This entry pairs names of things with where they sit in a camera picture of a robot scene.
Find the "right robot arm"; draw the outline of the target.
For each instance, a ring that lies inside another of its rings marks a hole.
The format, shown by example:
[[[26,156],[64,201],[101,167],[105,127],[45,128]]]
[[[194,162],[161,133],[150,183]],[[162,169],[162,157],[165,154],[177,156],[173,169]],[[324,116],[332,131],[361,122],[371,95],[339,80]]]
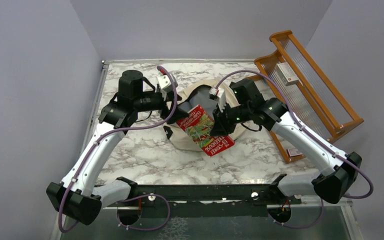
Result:
[[[227,103],[224,89],[209,90],[209,98],[217,101],[210,130],[212,137],[228,136],[237,124],[252,121],[287,140],[319,170],[318,174],[278,177],[270,185],[269,199],[280,204],[294,195],[316,195],[330,204],[338,203],[358,175],[349,164],[360,166],[361,156],[356,152],[345,153],[317,135],[278,98],[264,99],[251,79],[232,83],[230,88],[238,106]]]

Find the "red cover book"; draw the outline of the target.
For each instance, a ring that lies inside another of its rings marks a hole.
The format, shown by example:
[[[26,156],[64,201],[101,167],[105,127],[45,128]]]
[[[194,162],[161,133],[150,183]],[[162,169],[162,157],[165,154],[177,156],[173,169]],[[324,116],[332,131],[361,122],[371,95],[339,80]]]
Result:
[[[177,121],[176,124],[209,157],[215,156],[235,144],[230,136],[210,135],[215,121],[200,105],[193,107],[188,114],[188,117]]]

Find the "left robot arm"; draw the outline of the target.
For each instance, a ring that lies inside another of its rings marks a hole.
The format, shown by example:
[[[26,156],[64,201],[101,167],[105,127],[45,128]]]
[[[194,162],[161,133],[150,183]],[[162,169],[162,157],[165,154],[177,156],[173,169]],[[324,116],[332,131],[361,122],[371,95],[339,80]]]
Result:
[[[96,187],[96,180],[118,143],[129,131],[147,130],[174,123],[189,114],[178,108],[177,80],[164,67],[153,85],[142,72],[126,70],[118,80],[118,91],[98,117],[95,132],[71,170],[59,182],[51,182],[46,194],[58,213],[58,227],[63,216],[76,223],[90,225],[102,208],[121,201],[132,205],[137,191],[132,182],[117,179]]]

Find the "cream canvas backpack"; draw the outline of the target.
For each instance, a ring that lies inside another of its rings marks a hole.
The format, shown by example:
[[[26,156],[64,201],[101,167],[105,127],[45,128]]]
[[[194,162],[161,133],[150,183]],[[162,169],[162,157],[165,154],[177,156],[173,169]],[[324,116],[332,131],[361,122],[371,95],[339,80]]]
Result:
[[[218,103],[216,100],[209,98],[209,90],[216,84],[216,80],[201,80],[179,91],[178,95],[182,100],[178,102],[178,108],[188,113],[192,108],[200,105],[214,120],[213,111],[217,108]],[[177,122],[164,124],[163,129],[167,139],[175,148],[185,151],[204,152],[177,125]],[[235,140],[237,140],[245,131],[246,129],[238,124],[236,125],[234,132],[228,135],[234,140],[234,145]]]

